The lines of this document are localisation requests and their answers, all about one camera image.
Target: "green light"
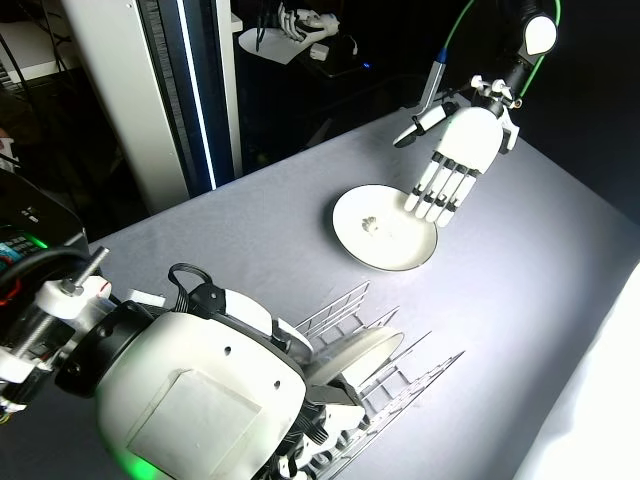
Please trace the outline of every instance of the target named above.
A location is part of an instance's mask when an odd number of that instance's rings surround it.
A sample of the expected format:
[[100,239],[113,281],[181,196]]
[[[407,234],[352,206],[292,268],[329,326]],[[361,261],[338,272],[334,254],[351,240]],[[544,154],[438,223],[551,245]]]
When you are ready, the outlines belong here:
[[142,458],[131,462],[128,471],[129,475],[135,480],[153,480],[156,478],[156,467]]
[[47,245],[46,243],[44,243],[42,240],[40,240],[37,237],[34,237],[33,235],[31,235],[30,233],[24,232],[24,236],[27,237],[29,239],[29,241],[31,243],[33,243],[36,247],[40,247],[40,248],[49,248],[49,245]]

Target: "led light strip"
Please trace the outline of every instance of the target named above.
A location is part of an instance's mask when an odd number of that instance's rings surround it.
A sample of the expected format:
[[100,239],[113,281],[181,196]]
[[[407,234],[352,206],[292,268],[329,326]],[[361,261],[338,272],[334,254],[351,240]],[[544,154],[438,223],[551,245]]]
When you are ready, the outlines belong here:
[[211,161],[211,152],[209,151],[209,139],[207,137],[207,129],[204,125],[204,116],[202,114],[202,105],[200,104],[200,91],[198,90],[198,82],[196,81],[196,69],[193,66],[193,56],[191,55],[191,41],[189,40],[189,28],[187,27],[187,17],[184,12],[183,0],[177,0],[178,16],[180,17],[180,27],[182,29],[182,39],[184,41],[185,54],[187,56],[187,65],[189,67],[189,77],[191,79],[191,87],[193,89],[193,99],[196,103],[196,112],[198,113],[198,123],[200,124],[200,135],[204,146],[204,155],[207,159],[207,169],[209,171],[209,180],[211,180],[211,189],[216,189],[216,179],[213,175],[213,163]]

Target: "green cable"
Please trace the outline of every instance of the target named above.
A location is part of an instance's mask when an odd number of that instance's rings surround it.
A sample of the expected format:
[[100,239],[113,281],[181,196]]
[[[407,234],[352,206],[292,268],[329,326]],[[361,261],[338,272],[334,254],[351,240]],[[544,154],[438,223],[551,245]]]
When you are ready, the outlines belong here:
[[[561,15],[562,15],[562,5],[560,4],[560,0],[556,0],[556,27],[560,25]],[[529,85],[531,85],[533,78],[536,76],[536,73],[538,73],[538,69],[542,64],[542,60],[544,60],[544,55],[541,55],[538,61],[536,62],[536,64],[533,66],[533,70],[531,70],[531,73],[529,74],[529,78],[527,78],[527,81],[522,87],[522,90],[520,90],[520,98],[524,97],[524,94],[527,93],[527,90],[529,89]]]
[[451,43],[451,39],[453,38],[453,34],[456,33],[456,30],[458,29],[458,25],[460,25],[460,22],[462,21],[464,16],[467,14],[467,10],[469,10],[469,8],[471,8],[471,5],[473,5],[473,2],[475,2],[475,0],[469,0],[467,2],[467,4],[465,5],[465,7],[460,12],[460,15],[458,15],[456,23],[453,24],[453,28],[449,32],[449,36],[447,37],[447,41],[444,42],[444,48],[445,49],[449,48],[449,43]]

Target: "wire dish rack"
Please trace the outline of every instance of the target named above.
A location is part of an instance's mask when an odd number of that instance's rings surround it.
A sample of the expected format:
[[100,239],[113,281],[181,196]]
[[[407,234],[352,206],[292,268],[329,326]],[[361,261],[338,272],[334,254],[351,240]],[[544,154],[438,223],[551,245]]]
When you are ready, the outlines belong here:
[[[364,322],[358,315],[369,291],[369,285],[370,282],[366,281],[347,292],[300,322],[296,329],[309,340],[316,351],[320,351],[337,339],[362,329],[387,325],[400,307],[392,309],[371,323]],[[330,480],[337,477],[464,353],[459,352],[410,379],[409,375],[403,372],[403,365],[430,333],[426,333],[397,353],[363,384],[353,385],[367,415],[357,429],[342,432],[335,448],[314,456],[310,467],[317,479]]]

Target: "gray tabletop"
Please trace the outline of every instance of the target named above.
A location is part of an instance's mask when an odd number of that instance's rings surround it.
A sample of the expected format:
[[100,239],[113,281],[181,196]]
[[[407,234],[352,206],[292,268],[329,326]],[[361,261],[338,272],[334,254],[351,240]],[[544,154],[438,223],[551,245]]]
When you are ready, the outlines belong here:
[[[189,262],[291,323],[364,280],[362,315],[400,306],[429,358],[465,355],[342,478],[508,479],[640,257],[640,229],[519,141],[481,178],[433,258],[405,273],[345,253],[331,209],[352,187],[408,191],[439,134],[396,150],[398,112],[105,238],[106,275],[175,298]],[[93,429],[92,405],[50,388],[0,430],[3,479],[124,478]]]

